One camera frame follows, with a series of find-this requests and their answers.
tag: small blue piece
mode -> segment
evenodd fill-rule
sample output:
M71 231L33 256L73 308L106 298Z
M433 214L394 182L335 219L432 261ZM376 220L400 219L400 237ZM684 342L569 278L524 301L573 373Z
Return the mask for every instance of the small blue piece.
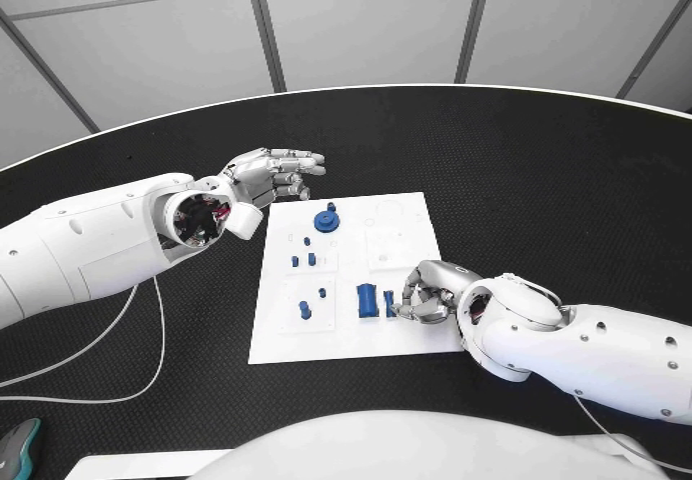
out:
M298 307L299 307L299 318L302 318L302 320L306 320L312 316L312 312L309 311L306 302L299 302Z
M338 228L338 215L335 214L335 206L331 202L327 209L314 216L314 228L321 233L332 232Z
M393 305L393 291L386 290L384 292L384 306L386 306L386 316L394 317L396 314L391 312L391 305Z
M357 290L357 316L360 318L379 317L377 300L374 294L374 285L363 283L355 287Z

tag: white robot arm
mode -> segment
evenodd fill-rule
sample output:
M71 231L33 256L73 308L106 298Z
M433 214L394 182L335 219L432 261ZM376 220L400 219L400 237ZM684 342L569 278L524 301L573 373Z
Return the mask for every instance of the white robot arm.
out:
M0 230L0 329L53 308L112 295L206 250L229 230L249 240L259 208L309 198L311 152L256 149L218 175L167 173L40 207Z
M562 306L517 276L482 279L436 260L417 265L391 310L420 323L455 317L464 349L504 380L534 372L579 398L692 425L692 327L612 307Z

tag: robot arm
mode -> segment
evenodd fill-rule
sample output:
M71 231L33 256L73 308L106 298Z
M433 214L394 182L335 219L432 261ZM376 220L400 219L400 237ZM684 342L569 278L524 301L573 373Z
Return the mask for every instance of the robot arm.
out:
M0 329L112 295L198 254L224 230L249 240L259 208L309 198L324 157L260 148L218 175L168 173L44 205L0 230Z
M393 305L420 323L451 317L462 347L504 380L537 373L564 393L645 418L692 425L692 327L557 296L511 274L481 279L423 261L403 287L422 303Z

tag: screw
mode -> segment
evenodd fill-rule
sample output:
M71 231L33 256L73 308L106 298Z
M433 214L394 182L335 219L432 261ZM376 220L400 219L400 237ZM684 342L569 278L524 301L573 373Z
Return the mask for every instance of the screw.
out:
M302 320L306 320L312 316L312 312L309 311L306 302L305 301L299 302L298 307L299 307L299 317L302 318Z

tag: white paper sheet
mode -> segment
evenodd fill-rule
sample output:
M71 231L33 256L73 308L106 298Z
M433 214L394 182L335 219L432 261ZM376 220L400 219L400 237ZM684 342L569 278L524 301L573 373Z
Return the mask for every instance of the white paper sheet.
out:
M321 233L312 221L330 201L340 226ZM272 204L247 362L461 351L455 322L420 325L384 315L383 291L393 290L400 303L403 281L425 259L439 259L439 250L422 193ZM357 315L355 286L363 283L376 285L379 317ZM299 301L309 306L308 320L299 316Z

